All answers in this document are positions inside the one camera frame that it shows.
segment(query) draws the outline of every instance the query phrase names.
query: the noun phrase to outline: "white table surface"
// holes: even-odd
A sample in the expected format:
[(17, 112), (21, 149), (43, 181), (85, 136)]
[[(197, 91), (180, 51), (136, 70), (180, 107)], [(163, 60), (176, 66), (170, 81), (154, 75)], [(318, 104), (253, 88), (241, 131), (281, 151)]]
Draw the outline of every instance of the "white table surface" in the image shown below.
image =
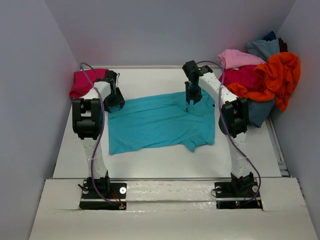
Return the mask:
[(81, 210), (80, 183), (46, 181), (30, 240), (317, 239), (295, 178), (262, 179), (263, 211), (217, 210), (214, 181), (129, 181), (126, 211)]
[[(182, 69), (115, 69), (125, 100), (183, 92), (186, 76)], [(113, 179), (229, 178), (231, 157), (226, 137), (218, 127), (215, 111), (215, 143), (190, 152), (184, 145), (141, 149), (109, 155), (107, 115), (101, 140), (102, 155)], [(277, 157), (266, 123), (249, 127), (246, 153), (262, 177), (281, 177)], [(66, 124), (53, 178), (86, 178), (88, 166), (84, 147), (73, 132), (71, 111)]]

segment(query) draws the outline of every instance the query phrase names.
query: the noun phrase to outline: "wire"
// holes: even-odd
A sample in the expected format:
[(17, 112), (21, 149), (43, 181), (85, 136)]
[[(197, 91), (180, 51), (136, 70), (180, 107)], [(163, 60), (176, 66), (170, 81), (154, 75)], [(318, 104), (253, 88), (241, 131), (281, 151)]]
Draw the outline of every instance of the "wire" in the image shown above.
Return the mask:
[(259, 202), (259, 200), (258, 200), (257, 198), (254, 198), (254, 199), (255, 199), (256, 203), (258, 204), (258, 206), (260, 207), (260, 202)]
[(103, 200), (105, 200), (107, 203), (111, 204), (111, 205), (115, 205), (112, 201), (106, 199), (98, 190), (97, 186), (96, 186), (96, 183), (95, 183), (95, 179), (94, 179), (94, 159), (95, 159), (95, 156), (96, 156), (96, 152), (97, 152), (97, 149), (98, 149), (98, 146), (100, 144), (100, 141), (101, 141), (101, 138), (102, 138), (102, 135), (104, 133), (104, 128), (105, 128), (105, 106), (104, 106), (104, 100), (102, 99), (102, 96), (99, 92), (99, 90), (94, 86), (94, 84), (92, 83), (92, 81), (90, 80), (89, 76), (87, 75), (86, 71), (84, 70), (84, 65), (88, 66), (89, 68), (91, 68), (95, 74), (98, 76), (98, 78), (101, 78), (99, 76), (99, 74), (97, 73), (97, 71), (92, 67), (90, 66), (89, 64), (85, 63), (85, 62), (81, 62), (80, 63), (80, 69), (83, 71), (86, 79), (89, 81), (89, 83), (91, 84), (91, 86), (93, 87), (93, 89), (96, 91), (96, 93), (98, 94), (99, 96), (99, 99), (100, 99), (100, 105), (101, 105), (101, 110), (102, 110), (102, 129), (101, 129), (101, 132), (98, 136), (98, 139), (96, 141), (96, 145), (94, 146), (94, 149), (93, 149), (93, 153), (92, 153), (92, 157), (91, 157), (91, 180), (92, 180), (92, 185), (93, 185), (93, 188), (96, 192), (96, 194), (98, 194), (98, 196), (100, 198), (102, 198)]
[(121, 203), (121, 205), (123, 206), (124, 203), (121, 201), (121, 199), (120, 199), (120, 197), (118, 196), (116, 190), (113, 189), (113, 192), (114, 192), (115, 196), (119, 199), (119, 202)]
[(118, 199), (113, 191), (111, 191), (111, 194), (112, 194), (113, 198), (115, 199), (116, 203), (118, 203)]
[(221, 121), (222, 121), (222, 125), (223, 125), (223, 128), (224, 128), (224, 131), (226, 132), (226, 135), (227, 137), (229, 138), (230, 142), (232, 143), (232, 145), (234, 146), (234, 148), (248, 161), (248, 163), (251, 165), (251, 167), (254, 169), (254, 171), (256, 172), (256, 174), (258, 175), (258, 179), (259, 179), (259, 184), (258, 184), (258, 189), (257, 191), (255, 192), (254, 196), (252, 198), (250, 198), (248, 201), (246, 201), (245, 203), (243, 203), (242, 206), (244, 205), (247, 205), (248, 203), (250, 203), (251, 201), (253, 201), (254, 199), (256, 199), (256, 197), (258, 196), (259, 194), (259, 191), (260, 191), (260, 187), (261, 187), (261, 176), (260, 176), (260, 173), (259, 171), (257, 170), (257, 168), (254, 166), (254, 164), (251, 162), (251, 160), (248, 158), (248, 156), (235, 144), (233, 138), (231, 137), (229, 131), (228, 131), (228, 127), (227, 127), (227, 124), (226, 124), (226, 120), (224, 118), (224, 115), (222, 113), (222, 99), (221, 99), (221, 93), (222, 93), (222, 88), (224, 86), (224, 81), (225, 81), (225, 71), (224, 71), (224, 68), (221, 67), (219, 64), (215, 63), (214, 61), (207, 61), (207, 60), (204, 60), (204, 61), (199, 61), (197, 62), (196, 64), (202, 64), (202, 63), (211, 63), (211, 64), (214, 64), (216, 66), (218, 66), (221, 71), (222, 71), (222, 81), (221, 81), (221, 84), (220, 84), (220, 88), (219, 88), (219, 95), (218, 95), (218, 108), (219, 108), (219, 113), (220, 113), (220, 117), (221, 117)]
[(217, 198), (217, 196), (213, 195), (213, 193), (212, 193), (213, 191), (217, 191), (217, 189), (216, 189), (216, 188), (215, 188), (215, 189), (212, 189), (211, 192), (210, 192), (210, 194), (211, 194), (212, 196), (214, 196), (215, 198)]
[(116, 75), (116, 86), (115, 87), (118, 87), (118, 85), (119, 85), (119, 77), (120, 77), (120, 72)]

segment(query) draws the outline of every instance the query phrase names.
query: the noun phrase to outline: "white wall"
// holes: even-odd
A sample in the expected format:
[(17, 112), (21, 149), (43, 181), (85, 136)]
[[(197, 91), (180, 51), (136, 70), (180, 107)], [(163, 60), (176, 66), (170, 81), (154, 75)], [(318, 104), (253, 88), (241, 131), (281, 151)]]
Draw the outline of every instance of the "white wall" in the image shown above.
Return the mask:
[(295, 0), (45, 0), (77, 61), (182, 65), (277, 31)]
[(0, 239), (29, 238), (77, 63), (43, 0), (0, 1)]
[(320, 1), (297, 0), (277, 35), (300, 58), (301, 77), (288, 108), (272, 114), (289, 172), (300, 178), (320, 237)]

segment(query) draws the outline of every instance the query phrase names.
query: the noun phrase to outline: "light blue cloth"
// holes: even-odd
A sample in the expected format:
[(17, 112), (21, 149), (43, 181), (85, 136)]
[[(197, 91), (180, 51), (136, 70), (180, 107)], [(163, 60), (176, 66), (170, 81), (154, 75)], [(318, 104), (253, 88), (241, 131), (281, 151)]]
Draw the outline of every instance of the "light blue cloth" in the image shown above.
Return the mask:
[(248, 99), (249, 125), (261, 128), (264, 121), (268, 118), (271, 109), (276, 103), (276, 98), (270, 101), (253, 101)]
[(272, 55), (280, 53), (278, 39), (272, 41), (248, 41), (246, 43), (246, 48), (249, 54), (254, 54), (266, 62)]
[(190, 112), (185, 92), (127, 100), (122, 110), (108, 114), (109, 153), (177, 144), (194, 152), (197, 146), (212, 145), (214, 103), (204, 90), (202, 100), (189, 106)]

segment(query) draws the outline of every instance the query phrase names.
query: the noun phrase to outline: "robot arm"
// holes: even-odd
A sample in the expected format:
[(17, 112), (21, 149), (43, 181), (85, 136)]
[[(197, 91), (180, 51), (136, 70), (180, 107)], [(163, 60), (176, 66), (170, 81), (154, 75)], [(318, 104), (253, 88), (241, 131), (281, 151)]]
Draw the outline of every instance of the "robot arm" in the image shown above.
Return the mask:
[(85, 192), (95, 192), (92, 178), (101, 193), (105, 194), (110, 191), (110, 178), (103, 160), (102, 149), (100, 144), (96, 147), (98, 136), (103, 130), (105, 113), (102, 112), (101, 101), (95, 88), (103, 99), (104, 109), (110, 112), (110, 107), (120, 106), (122, 108), (125, 104), (120, 89), (116, 86), (116, 81), (117, 74), (107, 70), (104, 78), (98, 78), (94, 83), (94, 88), (91, 88), (86, 95), (72, 100), (72, 128), (81, 139), (88, 163), (88, 178), (83, 187), (80, 186)]
[[(204, 89), (218, 103), (221, 83), (210, 67), (198, 67), (195, 61), (189, 61), (183, 65), (182, 69), (188, 78), (188, 81), (185, 82), (186, 101), (188, 104), (190, 104), (190, 101), (196, 104), (201, 100), (201, 89)], [(244, 97), (238, 98), (225, 86), (222, 86), (221, 112), (233, 142), (240, 150), (245, 152), (246, 132), (249, 124), (247, 99)], [(238, 152), (227, 136), (221, 117), (219, 119), (219, 128), (227, 137), (231, 155), (231, 182), (228, 188), (239, 195), (239, 193), (247, 192), (248, 188), (255, 185), (254, 177), (248, 161)]]

